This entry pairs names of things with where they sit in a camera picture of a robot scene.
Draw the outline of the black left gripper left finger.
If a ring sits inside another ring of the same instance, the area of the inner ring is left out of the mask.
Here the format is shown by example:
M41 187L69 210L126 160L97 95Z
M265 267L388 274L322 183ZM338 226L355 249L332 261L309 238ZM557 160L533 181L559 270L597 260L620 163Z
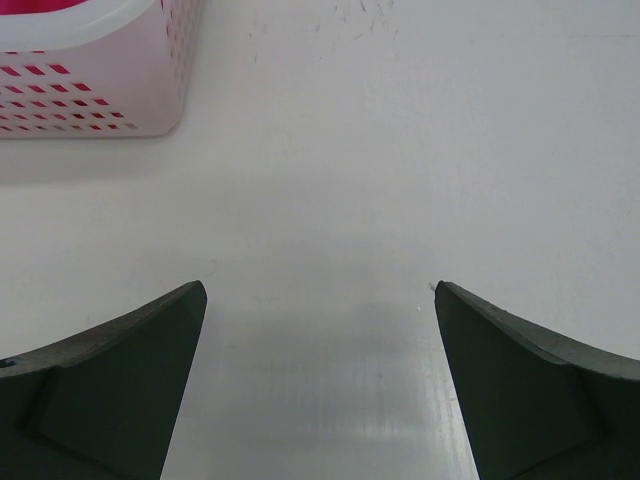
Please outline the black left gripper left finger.
M207 305L189 282L1 362L4 479L158 479Z

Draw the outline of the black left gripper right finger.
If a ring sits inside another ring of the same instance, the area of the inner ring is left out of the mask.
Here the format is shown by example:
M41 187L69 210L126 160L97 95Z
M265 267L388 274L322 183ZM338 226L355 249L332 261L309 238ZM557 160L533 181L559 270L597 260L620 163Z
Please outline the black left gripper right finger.
M482 479L636 479L639 363L452 283L435 310Z

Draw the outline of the pink t shirt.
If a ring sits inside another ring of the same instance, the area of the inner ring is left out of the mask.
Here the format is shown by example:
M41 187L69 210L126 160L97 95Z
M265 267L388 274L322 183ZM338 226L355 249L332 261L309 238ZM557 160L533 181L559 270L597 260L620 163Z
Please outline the pink t shirt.
M85 0L0 0L0 15L28 15L65 10Z

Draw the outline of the white plastic laundry basket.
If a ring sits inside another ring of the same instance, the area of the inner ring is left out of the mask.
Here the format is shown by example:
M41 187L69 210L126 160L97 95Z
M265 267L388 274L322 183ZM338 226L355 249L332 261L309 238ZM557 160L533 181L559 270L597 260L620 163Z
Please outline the white plastic laundry basket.
M84 1L1 18L1 137L157 137L180 121L202 1Z

